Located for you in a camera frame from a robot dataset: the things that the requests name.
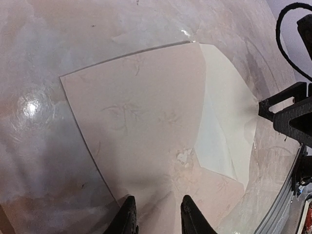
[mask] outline black mount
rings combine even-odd
[[[298,159],[292,171],[293,195],[299,196],[302,187],[312,182],[312,156],[308,155],[307,147],[300,148]]]
[[[181,204],[182,234],[217,234],[189,195]],[[134,196],[129,196],[103,234],[138,234],[137,208]]]
[[[270,107],[293,98],[293,105],[273,113]],[[312,148],[312,84],[298,82],[282,92],[259,102],[259,115],[273,122],[279,133]]]

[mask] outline faint pattern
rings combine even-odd
[[[124,65],[129,65],[135,72],[135,76],[140,72],[140,66],[144,64],[144,58],[140,54],[123,59]]]
[[[130,101],[105,107],[101,111],[108,111],[114,118],[122,118],[122,125],[113,129],[123,131],[125,135],[128,135],[129,122],[131,121],[133,124],[136,124],[140,117],[146,113],[140,106]]]
[[[163,113],[162,117],[158,117],[158,122],[161,124],[167,124],[169,127],[182,127],[179,123],[182,116],[176,114],[174,110],[172,110],[169,114],[167,112]]]
[[[178,159],[181,154],[186,155],[185,159]],[[175,195],[179,198],[182,198],[185,194],[192,195],[196,193],[196,191],[190,190],[191,186],[197,182],[197,178],[193,175],[194,157],[194,149],[184,149],[176,154],[176,160],[173,163],[174,169],[172,170],[174,173],[171,175],[171,180]]]
[[[228,184],[229,182],[224,177],[222,177],[222,182],[218,183],[216,186],[216,189],[217,189],[216,193],[220,192],[221,190],[224,190],[223,192],[225,193],[228,192],[226,190]]]

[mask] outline white paper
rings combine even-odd
[[[202,167],[249,181],[258,102],[239,72],[215,46],[200,44],[206,61],[206,90],[195,150]]]
[[[61,78],[86,144],[114,197],[135,196],[142,233],[181,233],[180,204],[186,194],[216,227],[244,194],[241,182],[222,174],[231,167],[216,173],[198,162],[196,140],[209,91],[205,86],[210,82],[208,70],[215,69],[207,64],[199,44],[188,43],[115,59]],[[220,121],[213,105],[210,111],[215,112],[214,121]],[[215,133],[204,141],[220,141],[215,135],[222,136],[222,129],[213,127],[207,125]]]

